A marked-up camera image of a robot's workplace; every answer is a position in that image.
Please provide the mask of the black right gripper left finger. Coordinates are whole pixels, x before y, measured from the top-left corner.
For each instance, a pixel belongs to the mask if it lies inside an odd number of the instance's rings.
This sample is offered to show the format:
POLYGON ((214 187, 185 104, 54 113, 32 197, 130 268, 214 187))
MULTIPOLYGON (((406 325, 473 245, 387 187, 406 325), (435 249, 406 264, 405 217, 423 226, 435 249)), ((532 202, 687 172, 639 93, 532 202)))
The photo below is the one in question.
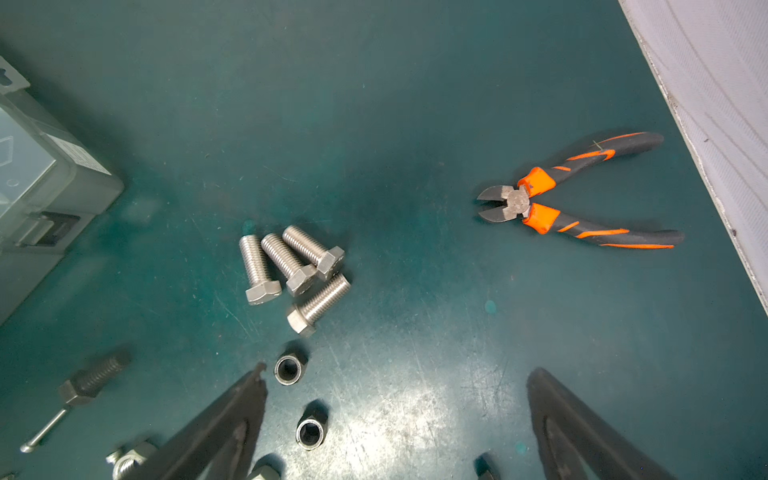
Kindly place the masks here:
POLYGON ((129 479, 245 479, 262 426, 262 362, 175 434, 129 479))

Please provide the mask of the black hex bolt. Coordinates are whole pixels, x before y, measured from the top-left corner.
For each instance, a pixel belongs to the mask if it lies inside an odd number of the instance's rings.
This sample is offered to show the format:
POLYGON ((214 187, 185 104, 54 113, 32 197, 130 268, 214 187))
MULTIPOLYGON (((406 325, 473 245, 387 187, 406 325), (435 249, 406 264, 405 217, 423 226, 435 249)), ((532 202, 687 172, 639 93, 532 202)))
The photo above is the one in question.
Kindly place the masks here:
POLYGON ((95 399, 103 388, 123 371, 132 360, 128 351, 108 355, 89 368, 79 370, 58 388, 67 406, 81 406, 95 399))

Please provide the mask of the clear plastic organizer box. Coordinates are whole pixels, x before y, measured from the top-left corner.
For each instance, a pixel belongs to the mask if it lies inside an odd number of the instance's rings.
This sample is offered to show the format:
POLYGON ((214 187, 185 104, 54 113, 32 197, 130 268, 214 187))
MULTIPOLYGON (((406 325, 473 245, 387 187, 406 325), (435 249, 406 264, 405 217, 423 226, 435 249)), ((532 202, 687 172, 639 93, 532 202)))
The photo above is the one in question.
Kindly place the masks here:
POLYGON ((115 201, 123 182, 1 62, 1 318, 7 320, 115 201))

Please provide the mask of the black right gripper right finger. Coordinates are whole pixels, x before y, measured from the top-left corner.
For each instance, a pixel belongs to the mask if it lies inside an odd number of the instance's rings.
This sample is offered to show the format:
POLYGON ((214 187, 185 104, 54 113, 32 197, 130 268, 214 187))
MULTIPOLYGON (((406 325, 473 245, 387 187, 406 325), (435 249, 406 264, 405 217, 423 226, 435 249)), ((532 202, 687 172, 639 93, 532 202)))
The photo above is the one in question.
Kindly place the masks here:
POLYGON ((539 458, 548 479, 671 479, 544 368, 528 376, 527 395, 539 458))

